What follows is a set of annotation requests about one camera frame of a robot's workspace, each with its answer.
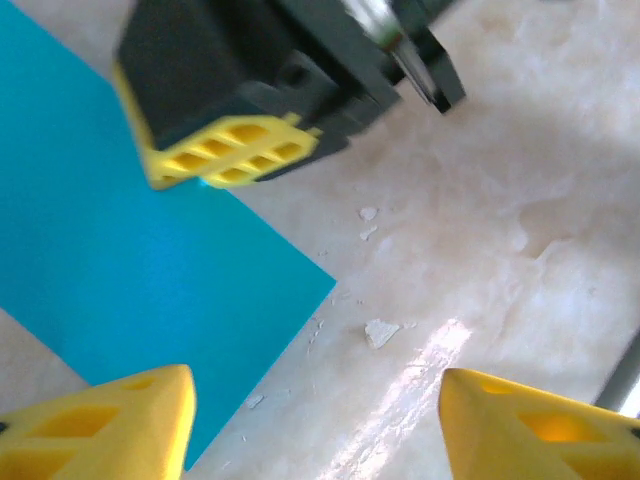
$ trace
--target white floor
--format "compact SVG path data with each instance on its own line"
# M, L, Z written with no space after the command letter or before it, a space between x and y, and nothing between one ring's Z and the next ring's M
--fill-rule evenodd
M105 73L131 2L15 3ZM185 479L446 480L452 365L592 401L640 325L638 29L627 0L463 1L436 29L463 105L404 85L352 149L237 191L339 283ZM372 350L375 318L408 328ZM1 411L83 387L7 317L0 365Z

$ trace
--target white debris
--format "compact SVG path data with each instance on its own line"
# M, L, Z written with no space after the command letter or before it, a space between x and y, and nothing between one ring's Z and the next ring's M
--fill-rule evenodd
M249 397L244 404L249 410L253 410L262 400L264 400L264 395L254 395L253 397Z
M361 232L360 233L360 238L362 239L363 242L368 242L369 241L369 237L371 235L373 235L377 230L378 230L378 226L374 225L370 229L365 230L364 232Z
M358 215L360 215L360 218L365 222L370 222L378 216L378 211L376 207L364 207L360 209Z
M369 346L376 350L383 347L398 330L400 330L399 325L386 323L380 319L371 320L364 327Z

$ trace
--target blue paper sheet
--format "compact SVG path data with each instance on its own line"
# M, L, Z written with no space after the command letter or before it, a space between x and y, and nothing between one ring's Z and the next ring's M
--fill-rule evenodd
M90 384L191 366L187 468L334 281L227 192L147 186L111 87L0 0L0 307Z

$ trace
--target gray metal rod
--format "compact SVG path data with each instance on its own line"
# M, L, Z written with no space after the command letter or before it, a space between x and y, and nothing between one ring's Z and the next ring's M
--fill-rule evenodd
M594 405L640 418L640 330L631 340Z

